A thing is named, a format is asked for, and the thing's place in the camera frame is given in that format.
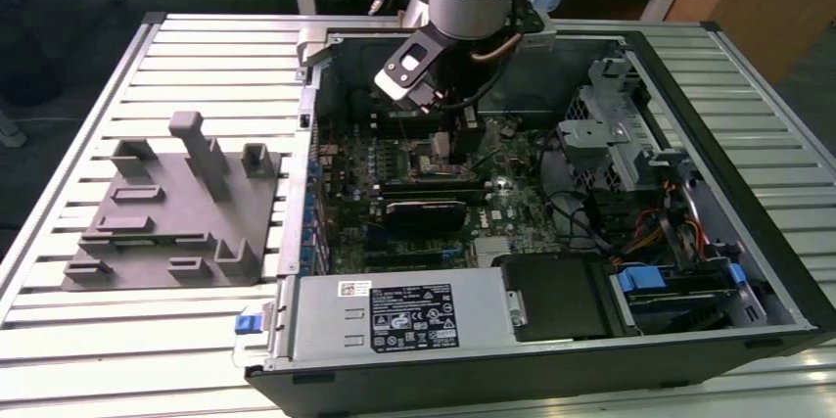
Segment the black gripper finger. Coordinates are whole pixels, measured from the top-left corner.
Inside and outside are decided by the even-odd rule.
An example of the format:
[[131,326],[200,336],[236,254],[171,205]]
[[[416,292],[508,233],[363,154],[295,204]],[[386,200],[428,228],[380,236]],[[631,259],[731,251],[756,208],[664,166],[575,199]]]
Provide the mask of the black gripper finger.
[[464,164],[479,150],[484,137],[484,121],[476,107],[467,107],[454,113],[451,130],[451,155],[454,164]]

